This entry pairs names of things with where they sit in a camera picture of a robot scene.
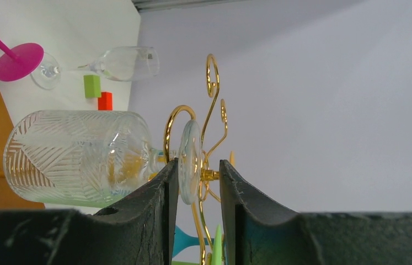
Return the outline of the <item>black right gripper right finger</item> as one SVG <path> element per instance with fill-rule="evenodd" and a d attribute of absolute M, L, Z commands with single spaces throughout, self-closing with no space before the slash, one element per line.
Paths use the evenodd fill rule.
<path fill-rule="evenodd" d="M 412 264 L 412 212 L 299 213 L 220 162 L 227 264 Z"/>

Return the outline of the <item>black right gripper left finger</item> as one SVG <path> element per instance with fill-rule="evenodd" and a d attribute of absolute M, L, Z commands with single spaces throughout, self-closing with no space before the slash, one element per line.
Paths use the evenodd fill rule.
<path fill-rule="evenodd" d="M 171 264 L 178 160 L 93 215 L 0 210 L 0 264 Z"/>

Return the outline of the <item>blue plastic wine glass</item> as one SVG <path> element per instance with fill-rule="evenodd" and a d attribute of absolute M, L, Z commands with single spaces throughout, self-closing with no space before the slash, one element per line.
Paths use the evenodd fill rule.
<path fill-rule="evenodd" d="M 172 253 L 173 258 L 186 248 L 199 245 L 200 241 L 198 237 L 186 234 L 179 226 L 175 227 Z"/>

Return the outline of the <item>yellow plastic wine glass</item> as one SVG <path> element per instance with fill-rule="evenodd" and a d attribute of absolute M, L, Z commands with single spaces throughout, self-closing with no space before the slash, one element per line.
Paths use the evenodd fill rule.
<path fill-rule="evenodd" d="M 235 167 L 235 155 L 234 155 L 234 151 L 231 151 L 229 154 L 229 163 Z"/>

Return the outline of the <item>clear glass tumbler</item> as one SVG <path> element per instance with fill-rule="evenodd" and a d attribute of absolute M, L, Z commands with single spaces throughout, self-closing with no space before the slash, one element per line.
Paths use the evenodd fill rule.
<path fill-rule="evenodd" d="M 164 166 L 145 120 L 129 111 L 40 110 L 12 130 L 3 172 L 20 197 L 104 208 Z"/>

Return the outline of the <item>clear tall wine glass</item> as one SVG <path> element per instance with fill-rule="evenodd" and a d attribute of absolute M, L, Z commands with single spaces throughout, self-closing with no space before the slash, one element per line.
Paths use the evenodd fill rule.
<path fill-rule="evenodd" d="M 42 89 L 52 90 L 60 82 L 63 72 L 87 72 L 117 82 L 132 82 L 159 74 L 157 51 L 149 46 L 119 46 L 103 52 L 92 62 L 81 66 L 62 67 L 48 53 L 30 74 Z"/>

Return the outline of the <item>pink plastic wine glass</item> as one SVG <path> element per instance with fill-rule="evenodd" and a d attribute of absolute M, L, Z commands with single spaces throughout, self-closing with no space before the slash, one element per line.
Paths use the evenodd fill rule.
<path fill-rule="evenodd" d="M 0 40 L 0 81 L 11 82 L 30 75 L 40 66 L 44 58 L 44 49 L 36 43 L 24 43 L 8 48 Z"/>

